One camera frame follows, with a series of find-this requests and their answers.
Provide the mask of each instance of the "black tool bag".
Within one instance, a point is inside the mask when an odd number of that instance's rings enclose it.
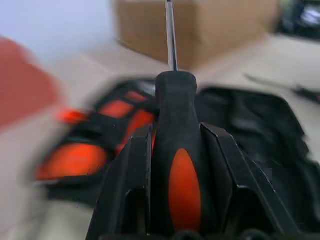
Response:
[[[135,233],[137,199],[144,199],[148,208],[148,169],[159,115],[153,89],[152,78],[125,79],[102,94],[86,120],[72,125],[29,172],[33,181],[46,186],[49,200],[96,207],[89,236],[110,233],[106,229]],[[320,229],[319,165],[308,159],[304,131],[285,100],[253,91],[207,87],[196,95],[195,109],[210,155],[220,231],[234,234],[258,228],[271,234]],[[99,146],[108,159],[90,174],[37,179],[36,169],[69,143]],[[133,187],[141,191],[128,194]],[[107,223],[114,221],[108,211],[117,215],[116,225],[110,228]]]

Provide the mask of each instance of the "white wall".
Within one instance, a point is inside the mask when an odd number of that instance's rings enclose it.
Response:
[[[44,62],[113,37],[111,0],[0,0],[0,35]]]

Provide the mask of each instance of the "black and orange handle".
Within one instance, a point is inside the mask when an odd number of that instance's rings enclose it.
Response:
[[[93,112],[60,112],[59,121],[74,125],[73,130],[37,165],[36,180],[74,184],[103,175],[135,131],[156,119],[154,97],[140,88],[142,83],[114,89],[98,101]]]
[[[196,78],[169,71],[155,83],[160,114],[151,164],[151,231],[214,232],[216,211],[195,110]]]

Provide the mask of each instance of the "screwdriver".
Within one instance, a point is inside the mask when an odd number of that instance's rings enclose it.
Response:
[[[276,87],[276,88],[281,88],[281,89],[285,89],[285,90],[289,90],[291,92],[293,92],[294,94],[296,94],[299,97],[305,98],[311,102],[314,102],[316,104],[320,104],[320,90],[316,91],[316,90],[309,90],[303,86],[299,86],[297,85],[296,87],[289,87],[283,84],[279,84],[273,81],[269,81],[266,79],[261,79],[261,78],[257,78],[257,77],[253,77],[251,75],[248,74],[244,74],[244,76],[255,83],[258,84],[263,84],[263,85],[267,85],[267,86],[272,86],[272,87]]]
[[[174,10],[166,0],[169,70],[155,79],[159,118],[151,160],[151,232],[217,228],[210,173],[195,110],[197,81],[178,71]]]

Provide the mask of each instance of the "red object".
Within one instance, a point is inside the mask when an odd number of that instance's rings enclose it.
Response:
[[[128,142],[128,138],[132,136],[137,129],[142,128],[146,124],[153,123],[154,120],[155,116],[152,113],[139,109],[133,116],[131,122],[129,122],[128,129],[122,143],[119,144],[115,149],[116,153],[119,154],[124,149]]]
[[[144,96],[141,96],[139,93],[135,91],[129,91],[125,97],[136,103],[141,103],[146,100]]]
[[[133,109],[133,105],[121,100],[116,100],[104,106],[99,113],[114,119],[119,119],[125,117]]]
[[[65,109],[59,113],[57,118],[60,122],[73,125],[86,120],[87,115],[81,111]]]
[[[176,231],[199,231],[201,225],[200,186],[194,164],[184,148],[176,152],[171,166],[169,209]]]
[[[107,154],[95,145],[70,143],[59,147],[36,170],[38,180],[93,175],[107,162]]]
[[[0,128],[58,101],[54,79],[31,64],[31,54],[0,38]]]
[[[156,134],[157,134],[157,130],[154,131],[153,135],[152,135],[152,154],[154,153],[154,146],[155,146],[155,141],[156,141]]]

